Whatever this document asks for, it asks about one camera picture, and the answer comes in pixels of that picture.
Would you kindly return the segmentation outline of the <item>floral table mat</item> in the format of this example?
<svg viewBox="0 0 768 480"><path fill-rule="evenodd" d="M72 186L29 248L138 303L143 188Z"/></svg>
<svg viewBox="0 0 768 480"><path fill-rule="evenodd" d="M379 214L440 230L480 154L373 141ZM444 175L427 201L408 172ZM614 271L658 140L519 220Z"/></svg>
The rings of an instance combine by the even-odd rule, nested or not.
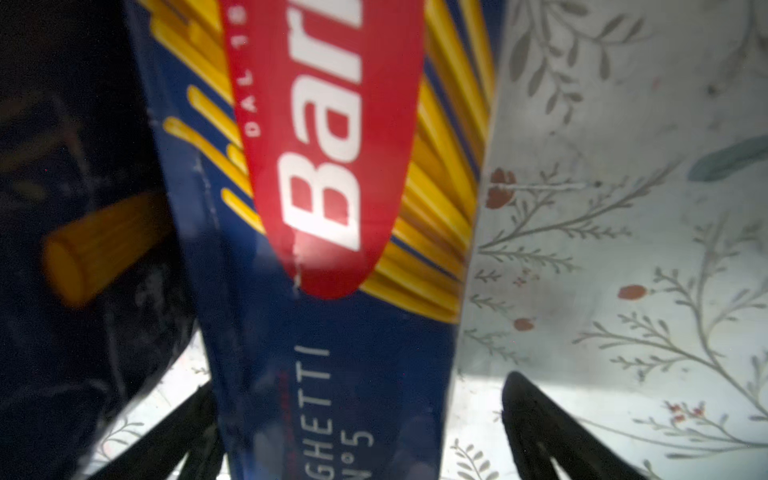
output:
<svg viewBox="0 0 768 480"><path fill-rule="evenodd" d="M439 475L526 376L641 479L767 475L767 5L501 1Z"/></svg>

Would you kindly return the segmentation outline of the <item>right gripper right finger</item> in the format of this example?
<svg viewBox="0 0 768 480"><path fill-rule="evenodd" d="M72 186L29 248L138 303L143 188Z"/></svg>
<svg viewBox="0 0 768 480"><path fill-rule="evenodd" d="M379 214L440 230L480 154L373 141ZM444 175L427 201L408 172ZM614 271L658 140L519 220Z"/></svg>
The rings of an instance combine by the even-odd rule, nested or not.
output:
<svg viewBox="0 0 768 480"><path fill-rule="evenodd" d="M575 480L643 477L520 372L506 377L501 419L522 479L557 479L556 466Z"/></svg>

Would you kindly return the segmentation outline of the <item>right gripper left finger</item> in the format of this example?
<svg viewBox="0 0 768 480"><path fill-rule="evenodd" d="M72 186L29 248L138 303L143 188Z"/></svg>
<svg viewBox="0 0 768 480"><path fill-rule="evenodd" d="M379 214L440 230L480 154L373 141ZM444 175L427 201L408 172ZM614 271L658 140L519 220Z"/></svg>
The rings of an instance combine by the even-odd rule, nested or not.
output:
<svg viewBox="0 0 768 480"><path fill-rule="evenodd" d="M102 467L93 479L215 479L225 448L217 424L213 384L207 382L159 424Z"/></svg>

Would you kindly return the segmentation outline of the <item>dark blue Barilla box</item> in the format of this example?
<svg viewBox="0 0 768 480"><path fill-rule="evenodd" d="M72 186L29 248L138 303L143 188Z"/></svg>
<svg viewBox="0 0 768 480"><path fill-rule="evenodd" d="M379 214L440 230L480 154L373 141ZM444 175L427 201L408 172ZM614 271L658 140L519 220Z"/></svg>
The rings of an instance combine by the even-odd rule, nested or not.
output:
<svg viewBox="0 0 768 480"><path fill-rule="evenodd" d="M194 313L123 6L1 5L1 475L69 479Z"/></svg>

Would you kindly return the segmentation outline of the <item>blue Barilla spaghetti box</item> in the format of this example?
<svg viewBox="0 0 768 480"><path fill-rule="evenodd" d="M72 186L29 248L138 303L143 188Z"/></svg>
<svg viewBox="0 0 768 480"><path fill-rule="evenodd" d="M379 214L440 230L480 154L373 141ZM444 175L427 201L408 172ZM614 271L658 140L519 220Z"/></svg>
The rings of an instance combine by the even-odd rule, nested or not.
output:
<svg viewBox="0 0 768 480"><path fill-rule="evenodd" d="M235 479L435 479L501 1L129 1Z"/></svg>

